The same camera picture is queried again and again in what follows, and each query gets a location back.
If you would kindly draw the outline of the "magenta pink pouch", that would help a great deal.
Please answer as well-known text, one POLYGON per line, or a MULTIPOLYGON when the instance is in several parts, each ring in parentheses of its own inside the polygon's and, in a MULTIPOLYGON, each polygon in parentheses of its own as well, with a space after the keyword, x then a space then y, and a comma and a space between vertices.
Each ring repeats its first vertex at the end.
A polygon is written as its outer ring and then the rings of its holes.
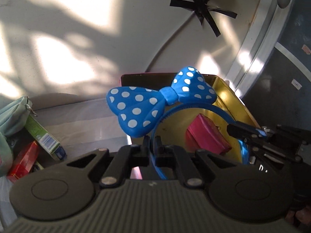
POLYGON ((187 127, 185 144, 186 149, 190 152, 203 149, 214 154, 224 155, 232 149, 214 122, 203 114, 197 115, 187 127))

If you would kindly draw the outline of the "blue polka dot bow headband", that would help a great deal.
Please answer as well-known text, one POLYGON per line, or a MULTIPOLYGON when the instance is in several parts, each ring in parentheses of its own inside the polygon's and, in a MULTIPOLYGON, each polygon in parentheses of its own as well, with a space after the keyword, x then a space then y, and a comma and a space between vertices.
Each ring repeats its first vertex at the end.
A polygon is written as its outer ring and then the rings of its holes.
POLYGON ((117 116, 121 129, 134 138, 155 135, 159 124, 174 113, 187 108, 203 108, 228 124, 234 119, 215 106, 218 95, 194 67, 180 70, 170 86, 159 90, 121 86, 107 93, 109 109, 117 116))

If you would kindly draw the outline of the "green toothpaste box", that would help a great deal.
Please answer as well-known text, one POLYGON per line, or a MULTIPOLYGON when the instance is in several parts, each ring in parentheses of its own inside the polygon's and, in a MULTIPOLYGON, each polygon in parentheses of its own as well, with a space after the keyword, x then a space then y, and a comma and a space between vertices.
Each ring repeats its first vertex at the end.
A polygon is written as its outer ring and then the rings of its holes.
POLYGON ((55 161, 62 161, 66 158, 66 152, 60 142, 39 124, 33 116, 28 116, 25 129, 55 161))

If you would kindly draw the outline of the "red cigarette pack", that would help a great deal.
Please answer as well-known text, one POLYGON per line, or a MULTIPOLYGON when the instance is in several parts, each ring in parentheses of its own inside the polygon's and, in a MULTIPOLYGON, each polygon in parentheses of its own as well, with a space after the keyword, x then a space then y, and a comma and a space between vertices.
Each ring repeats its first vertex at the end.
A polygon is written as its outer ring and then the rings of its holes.
POLYGON ((38 158, 40 150, 41 147, 36 141, 24 146, 14 159, 12 167, 8 171, 6 178, 12 183, 15 183, 17 180, 28 175, 38 158))

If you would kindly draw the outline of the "light teal zipper pouch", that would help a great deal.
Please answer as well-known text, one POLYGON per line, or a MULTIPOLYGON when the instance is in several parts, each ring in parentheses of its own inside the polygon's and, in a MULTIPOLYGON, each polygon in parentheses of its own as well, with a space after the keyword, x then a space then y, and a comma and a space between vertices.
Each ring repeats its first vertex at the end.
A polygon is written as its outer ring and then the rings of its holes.
POLYGON ((29 97, 21 97, 1 108, 1 177, 5 176, 13 164, 13 152, 7 138, 24 128, 32 110, 29 97))

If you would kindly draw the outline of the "pink macaron biscuit tin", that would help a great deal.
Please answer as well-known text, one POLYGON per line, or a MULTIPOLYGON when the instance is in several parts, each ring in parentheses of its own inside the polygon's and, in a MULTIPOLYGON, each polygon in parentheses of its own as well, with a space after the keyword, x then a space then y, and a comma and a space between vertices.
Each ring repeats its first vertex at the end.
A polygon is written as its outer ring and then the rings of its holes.
MULTIPOLYGON (((176 74, 177 73, 143 73, 123 75, 121 77, 121 86, 136 86, 159 90, 163 87, 170 86, 176 74)), ((217 101, 214 103, 215 106, 228 113, 234 119, 233 123, 240 121, 253 127, 257 127, 258 124, 248 109, 246 109, 222 79, 215 75, 203 75, 203 77, 206 82, 215 89, 218 95, 217 101)), ((184 133, 192 122, 192 119, 195 118, 197 114, 204 114, 213 120, 224 138, 226 138, 226 140, 233 146, 233 148, 224 155, 228 155, 231 159, 235 159, 240 163, 248 163, 247 159, 245 162, 242 161, 243 151, 244 149, 247 149, 246 147, 243 147, 243 141, 229 136, 227 133, 228 123, 218 115, 203 108, 187 108, 180 110, 164 119, 157 127, 155 135, 148 133, 147 135, 150 137, 152 159, 154 159, 155 136, 160 136, 161 140, 166 145, 180 146, 188 151, 186 149, 184 133)))

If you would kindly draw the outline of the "black tape cross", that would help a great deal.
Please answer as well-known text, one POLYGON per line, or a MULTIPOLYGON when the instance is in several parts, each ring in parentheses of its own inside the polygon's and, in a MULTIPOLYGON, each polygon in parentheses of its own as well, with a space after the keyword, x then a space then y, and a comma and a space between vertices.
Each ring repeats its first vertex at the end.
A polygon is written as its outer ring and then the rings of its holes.
POLYGON ((211 27, 213 33, 216 37, 219 37, 221 35, 221 32, 219 28, 217 27, 217 24, 210 14, 210 12, 216 12, 225 16, 228 16, 230 18, 236 19, 237 13, 225 10, 219 7, 210 6, 209 3, 210 0, 192 0, 192 1, 186 1, 186 0, 171 0, 170 6, 171 7, 179 7, 182 9, 190 10, 194 12, 194 14, 197 16, 198 20, 200 21, 201 25, 203 25, 204 20, 207 21, 209 26, 211 27))

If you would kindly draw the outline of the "white door frame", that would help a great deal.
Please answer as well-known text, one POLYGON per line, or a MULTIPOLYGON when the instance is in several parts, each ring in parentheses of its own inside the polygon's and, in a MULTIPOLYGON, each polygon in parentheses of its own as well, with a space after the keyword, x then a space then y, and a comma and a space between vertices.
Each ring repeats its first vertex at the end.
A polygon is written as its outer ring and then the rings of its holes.
POLYGON ((225 80, 241 98, 251 88, 275 47, 292 0, 260 0, 242 46, 225 80))

